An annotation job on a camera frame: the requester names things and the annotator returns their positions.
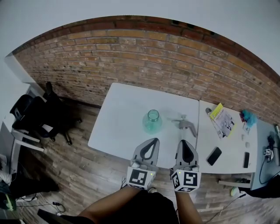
white wall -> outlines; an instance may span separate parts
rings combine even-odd
[[[29,84],[20,82],[5,62],[0,60],[0,126],[4,121],[11,130],[14,116],[9,113],[10,109],[28,88]]]
[[[249,49],[280,74],[278,0],[2,0],[0,79],[9,79],[14,87],[21,85],[10,77],[3,60],[33,37],[71,22],[124,14],[169,18],[209,29]],[[18,76],[29,79],[24,73]]]

person's arm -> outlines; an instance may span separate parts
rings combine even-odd
[[[180,224],[202,224],[202,219],[186,192],[175,192]]]
[[[119,191],[94,202],[78,216],[83,216],[99,224],[104,218],[114,214],[128,203],[140,189],[126,186]]]

gray object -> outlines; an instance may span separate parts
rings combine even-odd
[[[275,125],[274,128],[275,128],[276,135],[278,136],[278,137],[276,137],[276,142],[278,145],[278,143],[280,141],[279,126]],[[280,166],[280,152],[279,151],[280,151],[279,148],[274,148],[275,163],[277,166]]]
[[[175,122],[179,122],[179,129],[183,130],[183,129],[188,129],[190,128],[192,131],[192,134],[195,138],[197,138],[197,133],[196,133],[196,129],[193,125],[193,123],[191,123],[190,121],[186,120],[186,115],[182,115],[182,120],[172,120]]]
[[[207,107],[207,108],[205,109],[205,112],[206,112],[206,114],[209,114],[210,112],[212,112],[212,110],[211,110],[209,107]]]
[[[176,153],[176,165],[173,170],[194,170],[198,171],[198,153],[194,147],[186,140],[181,140],[178,144]]]
[[[133,153],[133,159],[130,161],[131,167],[157,171],[159,143],[158,138],[152,138],[137,146]],[[151,154],[146,157],[149,150],[152,150]]]

green object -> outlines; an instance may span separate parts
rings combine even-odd
[[[162,119],[157,110],[150,110],[143,117],[142,123],[146,133],[155,134],[161,130]]]

shoe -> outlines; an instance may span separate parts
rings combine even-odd
[[[156,192],[158,192],[158,190],[155,187],[152,187],[148,190],[148,193],[151,193],[151,194],[156,193]]]
[[[233,188],[231,189],[231,196],[233,197],[233,196],[236,195],[238,192],[239,192],[238,187],[233,187]]]
[[[127,185],[127,183],[126,183],[126,178],[125,178],[125,177],[122,177],[122,185],[121,185],[121,188],[124,188],[126,185]]]

